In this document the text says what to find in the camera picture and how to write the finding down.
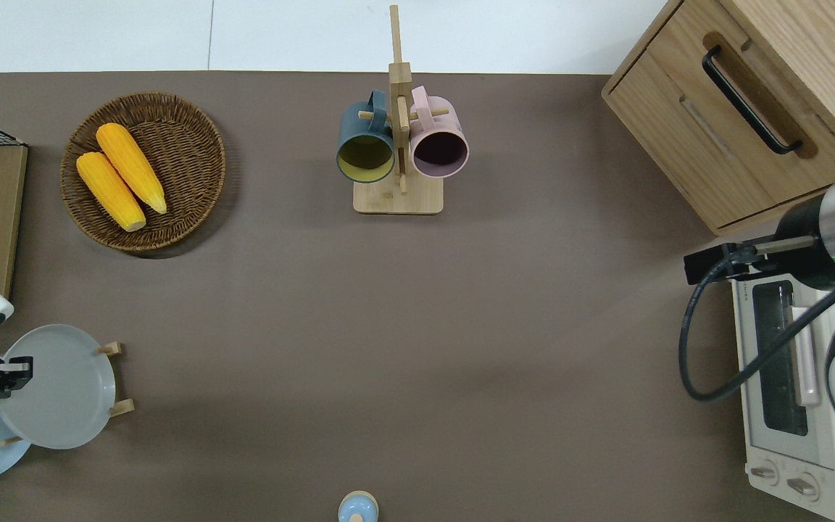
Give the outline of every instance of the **toaster oven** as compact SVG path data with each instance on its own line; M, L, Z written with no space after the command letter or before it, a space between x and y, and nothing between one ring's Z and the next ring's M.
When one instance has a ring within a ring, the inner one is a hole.
M826 293L785 274L732 281L740 368ZM741 389L749 483L835 520L835 412L826 350L835 305Z

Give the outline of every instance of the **white floor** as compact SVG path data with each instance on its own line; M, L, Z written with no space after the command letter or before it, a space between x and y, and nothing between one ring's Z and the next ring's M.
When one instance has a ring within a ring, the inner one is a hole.
M0 0L0 72L384 72L390 3ZM665 0L397 3L415 72L611 73Z

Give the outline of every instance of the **corn cob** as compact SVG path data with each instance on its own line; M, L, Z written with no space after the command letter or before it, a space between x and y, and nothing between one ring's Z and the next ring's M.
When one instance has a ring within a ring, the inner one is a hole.
M76 170L102 208L120 227L133 232L146 225L144 211L105 154L86 152L76 159Z
M105 123L96 130L96 140L140 201L160 214L166 214L163 187L128 130L118 123Z

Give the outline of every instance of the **gray plate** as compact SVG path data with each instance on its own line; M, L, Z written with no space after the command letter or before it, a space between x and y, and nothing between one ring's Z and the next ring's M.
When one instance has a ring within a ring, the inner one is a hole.
M28 442L54 450L99 435L115 402L112 364L96 353L99 346L65 324L42 326L17 340L4 359L34 357L34 377L10 399L0 399L4 422Z

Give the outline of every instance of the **oven window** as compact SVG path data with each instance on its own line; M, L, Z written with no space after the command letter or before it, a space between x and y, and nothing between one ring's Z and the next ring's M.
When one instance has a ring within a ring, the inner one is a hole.
M756 346L766 347L791 322L791 281L775 281L752 287ZM807 410L794 398L792 346L786 346L759 370L765 425L792 435L807 435Z

